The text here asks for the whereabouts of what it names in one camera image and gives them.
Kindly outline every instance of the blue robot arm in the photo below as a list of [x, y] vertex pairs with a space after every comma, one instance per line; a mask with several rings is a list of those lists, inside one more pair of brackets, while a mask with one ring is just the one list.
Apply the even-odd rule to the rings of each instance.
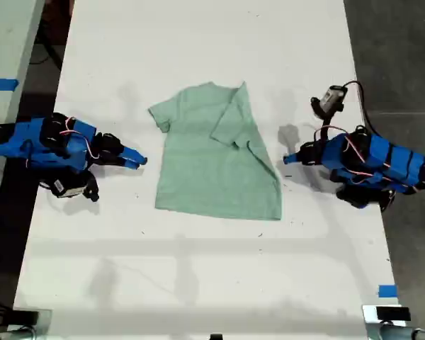
[[335, 112], [343, 110], [346, 85], [331, 86], [322, 100], [311, 100], [315, 115], [323, 120], [321, 137], [316, 140], [315, 133], [313, 142], [305, 143], [283, 162], [322, 164], [331, 170], [331, 181], [344, 184], [337, 193], [340, 199], [357, 208], [379, 202], [384, 210], [396, 192], [409, 195], [425, 189], [425, 156], [394, 145], [361, 125], [351, 134], [341, 133], [329, 140], [327, 130]]
[[114, 135], [96, 133], [94, 126], [60, 113], [0, 124], [0, 156], [22, 159], [58, 197], [81, 192], [87, 196], [91, 190], [97, 194], [96, 180], [88, 171], [92, 164], [137, 169], [147, 163]]

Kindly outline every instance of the white label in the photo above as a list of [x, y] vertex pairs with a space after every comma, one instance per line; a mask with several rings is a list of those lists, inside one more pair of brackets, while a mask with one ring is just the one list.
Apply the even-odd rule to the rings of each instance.
[[68, 190], [66, 190], [66, 193], [64, 193], [60, 197], [70, 197], [70, 196], [79, 195], [80, 193], [84, 192], [85, 188], [86, 188], [86, 186], [82, 186], [81, 188], [68, 189]]
[[55, 188], [57, 188], [58, 192], [61, 193], [64, 190], [64, 186], [62, 185], [62, 182], [59, 180], [55, 181]]

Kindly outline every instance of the gray floor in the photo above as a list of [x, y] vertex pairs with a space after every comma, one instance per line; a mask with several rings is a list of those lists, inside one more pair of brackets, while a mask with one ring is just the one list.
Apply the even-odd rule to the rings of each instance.
[[[369, 114], [394, 143], [425, 154], [425, 0], [345, 0]], [[425, 328], [425, 192], [383, 214], [395, 281]]]

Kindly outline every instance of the white table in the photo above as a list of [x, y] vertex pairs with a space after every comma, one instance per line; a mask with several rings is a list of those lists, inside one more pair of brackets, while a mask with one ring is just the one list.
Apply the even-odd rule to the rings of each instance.
[[[96, 169], [100, 200], [40, 189], [16, 307], [53, 311], [51, 339], [365, 339], [361, 305], [393, 284], [379, 207], [291, 165], [280, 222], [154, 209], [164, 138], [147, 108], [191, 85], [247, 81], [274, 165], [321, 125], [310, 97], [353, 79], [344, 5], [325, 0], [77, 0], [56, 110], [149, 158]], [[334, 124], [362, 122], [356, 91]]]
[[[14, 92], [0, 91], [0, 123], [16, 120], [43, 5], [44, 0], [0, 0], [0, 78], [20, 83]], [[4, 164], [0, 157], [0, 184]]]

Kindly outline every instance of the green t-shirt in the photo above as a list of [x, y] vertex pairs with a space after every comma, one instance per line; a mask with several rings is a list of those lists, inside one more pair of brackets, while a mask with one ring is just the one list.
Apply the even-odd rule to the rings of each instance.
[[189, 87], [149, 112], [167, 133], [156, 208], [281, 218], [281, 189], [252, 118], [246, 84]]

